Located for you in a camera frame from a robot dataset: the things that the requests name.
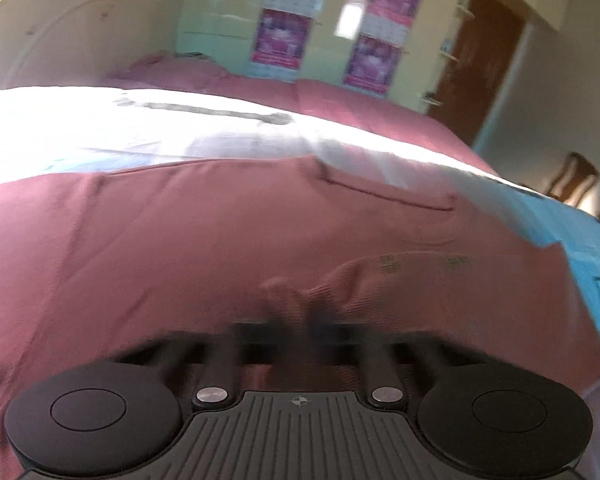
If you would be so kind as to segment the pink long-sleeve sweater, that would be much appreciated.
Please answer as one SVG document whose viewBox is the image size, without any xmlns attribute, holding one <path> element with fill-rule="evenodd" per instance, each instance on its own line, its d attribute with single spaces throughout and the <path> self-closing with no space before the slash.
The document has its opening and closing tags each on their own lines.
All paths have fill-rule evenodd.
<svg viewBox="0 0 600 480">
<path fill-rule="evenodd" d="M 435 330 L 562 382 L 595 417 L 600 334 L 564 250 L 534 246 L 433 169 L 407 186 L 306 156 L 195 160 L 0 185 L 3 420 L 38 380 L 171 330 L 211 333 L 313 309 L 387 332 Z"/>
</svg>

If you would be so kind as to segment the brown wooden chair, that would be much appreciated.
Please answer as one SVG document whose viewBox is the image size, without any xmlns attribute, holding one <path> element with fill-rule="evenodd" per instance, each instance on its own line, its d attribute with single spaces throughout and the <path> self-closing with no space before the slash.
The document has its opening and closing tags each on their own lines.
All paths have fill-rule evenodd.
<svg viewBox="0 0 600 480">
<path fill-rule="evenodd" d="M 546 195 L 561 203 L 578 208 L 586 194 L 600 182 L 600 172 L 585 156 L 570 152 L 558 175 L 550 181 Z"/>
</svg>

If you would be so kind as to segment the blue patterned bed sheet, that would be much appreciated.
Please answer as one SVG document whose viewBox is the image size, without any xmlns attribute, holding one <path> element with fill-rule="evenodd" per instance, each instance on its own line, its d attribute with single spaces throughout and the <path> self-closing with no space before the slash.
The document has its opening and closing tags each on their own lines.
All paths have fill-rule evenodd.
<svg viewBox="0 0 600 480">
<path fill-rule="evenodd" d="M 0 185 L 48 174 L 113 174 L 195 160 L 306 156 L 396 188 L 407 186 L 403 165 L 433 169 L 527 242 L 560 246 L 600 334 L 600 222 L 448 156 L 325 119 L 220 96 L 108 88 L 0 91 Z M 387 332 L 325 307 L 311 310 L 298 327 L 269 315 L 231 322 L 211 333 L 171 330 L 66 370 L 123 356 L 172 334 L 219 335 L 230 326 L 273 326 L 279 349 L 270 364 L 242 367 L 235 405 L 193 415 L 172 445 L 120 474 L 60 478 L 27 470 L 9 443 L 3 420 L 21 468 L 14 479 L 592 479 L 581 468 L 594 437 L 591 409 L 592 438 L 577 464 L 577 477 L 477 478 L 430 456 L 401 415 L 366 408 L 358 398 L 360 378 L 353 367 L 318 362 L 309 337 L 312 324 L 361 324 L 383 334 L 430 332 L 494 356 L 435 330 Z M 582 394 L 570 389 L 590 408 Z"/>
</svg>

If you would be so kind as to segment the pink folded blanket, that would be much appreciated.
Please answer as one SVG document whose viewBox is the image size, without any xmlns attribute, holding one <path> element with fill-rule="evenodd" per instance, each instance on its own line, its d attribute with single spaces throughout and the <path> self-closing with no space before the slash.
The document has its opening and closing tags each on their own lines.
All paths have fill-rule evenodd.
<svg viewBox="0 0 600 480">
<path fill-rule="evenodd" d="M 494 173 L 487 162 L 434 118 L 323 81 L 299 79 L 290 84 L 227 74 L 212 80 L 207 92 L 338 122 L 450 156 L 488 174 Z"/>
</svg>

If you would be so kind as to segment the pink pillow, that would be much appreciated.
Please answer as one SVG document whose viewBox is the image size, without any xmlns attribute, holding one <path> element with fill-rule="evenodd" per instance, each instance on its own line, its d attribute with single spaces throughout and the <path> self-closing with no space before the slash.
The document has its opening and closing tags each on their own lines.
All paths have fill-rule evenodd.
<svg viewBox="0 0 600 480">
<path fill-rule="evenodd" d="M 206 92 L 228 71 L 206 56 L 181 56 L 159 52 L 106 76 L 100 83 L 122 89 L 163 89 Z"/>
</svg>

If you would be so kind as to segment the lower right pink poster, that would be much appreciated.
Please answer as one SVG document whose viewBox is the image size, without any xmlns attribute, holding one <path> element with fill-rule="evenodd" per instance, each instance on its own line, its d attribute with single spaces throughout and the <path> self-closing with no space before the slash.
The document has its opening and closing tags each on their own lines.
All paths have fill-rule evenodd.
<svg viewBox="0 0 600 480">
<path fill-rule="evenodd" d="M 402 49 L 371 36 L 356 38 L 342 84 L 376 96 L 385 96 L 391 86 Z"/>
</svg>

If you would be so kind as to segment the brown wooden door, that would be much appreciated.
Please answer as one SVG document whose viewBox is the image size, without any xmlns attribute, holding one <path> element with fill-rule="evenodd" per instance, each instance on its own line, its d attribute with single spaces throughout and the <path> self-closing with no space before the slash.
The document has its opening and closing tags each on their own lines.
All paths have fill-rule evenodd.
<svg viewBox="0 0 600 480">
<path fill-rule="evenodd" d="M 474 144 L 512 62 L 524 20 L 498 0 L 469 0 L 428 115 Z"/>
</svg>

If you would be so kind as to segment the cream curved headboard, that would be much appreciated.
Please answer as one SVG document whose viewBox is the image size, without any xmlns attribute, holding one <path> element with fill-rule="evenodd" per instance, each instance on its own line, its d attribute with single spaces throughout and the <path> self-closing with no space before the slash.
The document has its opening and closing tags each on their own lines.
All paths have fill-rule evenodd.
<svg viewBox="0 0 600 480">
<path fill-rule="evenodd" d="M 0 0 L 0 89 L 91 86 L 171 50 L 183 0 Z"/>
</svg>

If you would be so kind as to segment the cream glossy wardrobe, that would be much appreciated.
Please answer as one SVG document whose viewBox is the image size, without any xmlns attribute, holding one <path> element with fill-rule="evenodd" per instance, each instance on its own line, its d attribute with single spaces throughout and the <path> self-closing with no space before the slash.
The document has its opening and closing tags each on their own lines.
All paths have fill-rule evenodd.
<svg viewBox="0 0 600 480">
<path fill-rule="evenodd" d="M 560 29 L 569 0 L 494 0 L 506 18 Z M 478 0 L 184 0 L 176 47 L 231 72 L 319 79 L 426 113 L 457 66 Z"/>
</svg>

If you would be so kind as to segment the white corner shelves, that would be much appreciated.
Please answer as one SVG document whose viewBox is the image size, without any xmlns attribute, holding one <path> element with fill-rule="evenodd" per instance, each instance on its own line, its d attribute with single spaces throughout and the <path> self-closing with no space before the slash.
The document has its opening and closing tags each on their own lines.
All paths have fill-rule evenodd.
<svg viewBox="0 0 600 480">
<path fill-rule="evenodd" d="M 439 42 L 437 55 L 434 58 L 434 68 L 430 74 L 427 87 L 419 99 L 418 110 L 425 115 L 432 108 L 442 107 L 441 99 L 436 97 L 437 88 L 446 68 L 456 60 L 453 50 L 460 30 L 466 22 L 475 17 L 474 12 L 469 10 L 469 3 L 470 0 L 456 0 L 451 21 Z"/>
</svg>

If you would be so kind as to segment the lower left pink poster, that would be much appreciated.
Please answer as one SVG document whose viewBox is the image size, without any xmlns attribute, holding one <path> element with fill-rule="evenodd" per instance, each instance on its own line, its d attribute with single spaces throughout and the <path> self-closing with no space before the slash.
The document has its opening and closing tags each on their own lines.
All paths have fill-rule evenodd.
<svg viewBox="0 0 600 480">
<path fill-rule="evenodd" d="M 311 32 L 307 16 L 264 9 L 260 16 L 246 73 L 285 82 L 298 78 Z"/>
</svg>

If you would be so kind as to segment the upper right pink poster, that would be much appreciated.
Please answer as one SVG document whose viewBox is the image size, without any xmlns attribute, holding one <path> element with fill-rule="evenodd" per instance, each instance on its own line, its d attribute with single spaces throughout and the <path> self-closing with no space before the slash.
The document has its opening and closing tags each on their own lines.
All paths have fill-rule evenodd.
<svg viewBox="0 0 600 480">
<path fill-rule="evenodd" d="M 367 0 L 360 32 L 392 44 L 404 44 L 420 0 Z"/>
</svg>

